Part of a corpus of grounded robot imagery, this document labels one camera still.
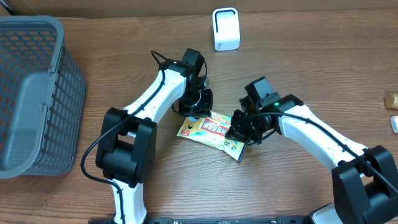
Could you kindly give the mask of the yellow snack bag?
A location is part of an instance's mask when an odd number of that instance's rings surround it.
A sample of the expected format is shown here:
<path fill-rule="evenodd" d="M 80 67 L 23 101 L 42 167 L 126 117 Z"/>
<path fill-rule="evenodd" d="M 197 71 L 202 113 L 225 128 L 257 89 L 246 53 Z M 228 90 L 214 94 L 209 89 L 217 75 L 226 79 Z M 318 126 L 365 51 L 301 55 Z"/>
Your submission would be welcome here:
<path fill-rule="evenodd" d="M 177 136 L 224 151 L 236 161 L 241 162 L 246 145 L 243 142 L 226 139 L 230 126 L 230 116 L 210 111 L 208 117 L 185 118 Z"/>

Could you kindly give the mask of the small orange white box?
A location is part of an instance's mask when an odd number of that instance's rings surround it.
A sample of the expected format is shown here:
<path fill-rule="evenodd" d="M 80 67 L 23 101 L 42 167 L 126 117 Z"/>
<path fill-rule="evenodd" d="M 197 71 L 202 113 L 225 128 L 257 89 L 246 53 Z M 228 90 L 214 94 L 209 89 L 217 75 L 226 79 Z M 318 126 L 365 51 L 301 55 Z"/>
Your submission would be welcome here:
<path fill-rule="evenodd" d="M 398 133 L 398 115 L 390 118 L 391 128 L 395 134 Z"/>

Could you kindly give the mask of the white tube with gold cap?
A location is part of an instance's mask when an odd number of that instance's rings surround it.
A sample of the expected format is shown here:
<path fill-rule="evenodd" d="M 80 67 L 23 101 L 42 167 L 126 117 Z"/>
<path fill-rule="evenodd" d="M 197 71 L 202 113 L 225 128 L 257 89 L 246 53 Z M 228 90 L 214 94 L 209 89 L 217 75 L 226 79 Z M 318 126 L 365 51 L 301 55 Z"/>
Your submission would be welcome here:
<path fill-rule="evenodd" d="M 397 110 L 398 109 L 398 94 L 397 93 L 389 93 L 386 95 L 384 99 L 384 105 L 389 110 Z"/>

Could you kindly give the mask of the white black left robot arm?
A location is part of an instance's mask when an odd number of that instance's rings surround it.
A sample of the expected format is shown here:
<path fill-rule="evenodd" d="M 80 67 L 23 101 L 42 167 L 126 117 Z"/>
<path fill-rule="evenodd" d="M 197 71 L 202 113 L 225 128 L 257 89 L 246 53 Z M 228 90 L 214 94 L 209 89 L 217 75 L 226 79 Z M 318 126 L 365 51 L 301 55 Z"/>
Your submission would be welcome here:
<path fill-rule="evenodd" d="M 204 56 L 187 49 L 181 60 L 158 62 L 153 83 L 124 109 L 110 108 L 103 119 L 97 144 L 96 166 L 111 185 L 116 212 L 109 223 L 145 223 L 144 182 L 155 160 L 157 125 L 178 103 L 184 117 L 207 117 L 213 105 Z"/>

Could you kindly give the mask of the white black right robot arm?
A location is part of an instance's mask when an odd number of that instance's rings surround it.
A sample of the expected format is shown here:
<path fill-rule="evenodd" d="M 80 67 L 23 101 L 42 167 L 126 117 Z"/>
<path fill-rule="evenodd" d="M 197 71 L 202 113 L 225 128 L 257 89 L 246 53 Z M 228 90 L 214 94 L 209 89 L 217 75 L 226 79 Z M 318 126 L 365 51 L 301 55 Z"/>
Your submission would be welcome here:
<path fill-rule="evenodd" d="M 226 138 L 260 144 L 274 133 L 306 149 L 332 175 L 333 202 L 302 223 L 387 223 L 397 217 L 397 166 L 383 146 L 368 148 L 335 131 L 294 95 L 281 97 L 266 77 L 245 87 Z"/>

